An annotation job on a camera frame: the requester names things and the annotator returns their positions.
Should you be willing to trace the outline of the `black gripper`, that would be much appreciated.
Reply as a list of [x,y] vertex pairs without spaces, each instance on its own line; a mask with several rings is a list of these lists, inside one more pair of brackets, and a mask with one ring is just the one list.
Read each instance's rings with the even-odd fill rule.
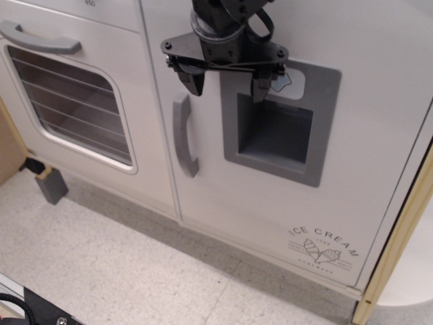
[[195,33],[164,40],[166,63],[187,90],[201,96],[207,70],[253,72],[250,86],[254,103],[267,96],[271,83],[284,73],[288,50],[274,42],[257,43],[247,36],[223,42],[204,41]]

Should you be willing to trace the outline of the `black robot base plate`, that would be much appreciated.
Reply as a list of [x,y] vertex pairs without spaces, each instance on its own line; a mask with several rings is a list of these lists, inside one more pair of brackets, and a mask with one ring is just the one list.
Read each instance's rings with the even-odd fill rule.
[[57,305],[24,287],[24,301],[31,308],[37,324],[82,325],[83,323]]

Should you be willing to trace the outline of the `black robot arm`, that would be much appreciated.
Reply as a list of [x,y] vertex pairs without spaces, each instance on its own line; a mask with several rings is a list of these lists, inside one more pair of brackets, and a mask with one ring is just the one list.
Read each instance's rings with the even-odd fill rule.
[[288,50],[272,42],[274,24],[266,1],[194,1],[192,32],[162,42],[166,63],[196,96],[208,70],[252,73],[255,103],[267,96],[272,81],[285,72]]

